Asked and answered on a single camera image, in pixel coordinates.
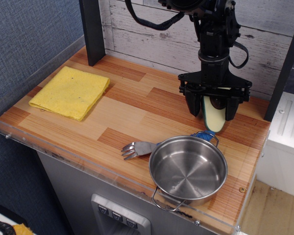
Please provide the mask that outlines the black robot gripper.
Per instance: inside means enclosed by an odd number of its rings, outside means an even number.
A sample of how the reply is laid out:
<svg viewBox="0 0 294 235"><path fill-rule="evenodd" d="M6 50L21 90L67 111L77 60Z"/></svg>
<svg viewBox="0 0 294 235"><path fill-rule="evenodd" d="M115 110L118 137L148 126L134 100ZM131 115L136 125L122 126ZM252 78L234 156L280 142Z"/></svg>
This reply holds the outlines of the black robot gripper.
<svg viewBox="0 0 294 235"><path fill-rule="evenodd" d="M229 58L201 59L201 70L178 76L180 92L185 95L189 112L197 117L201 95L219 96L226 100L225 120L234 119L239 102L249 101L252 83L231 73Z"/></svg>

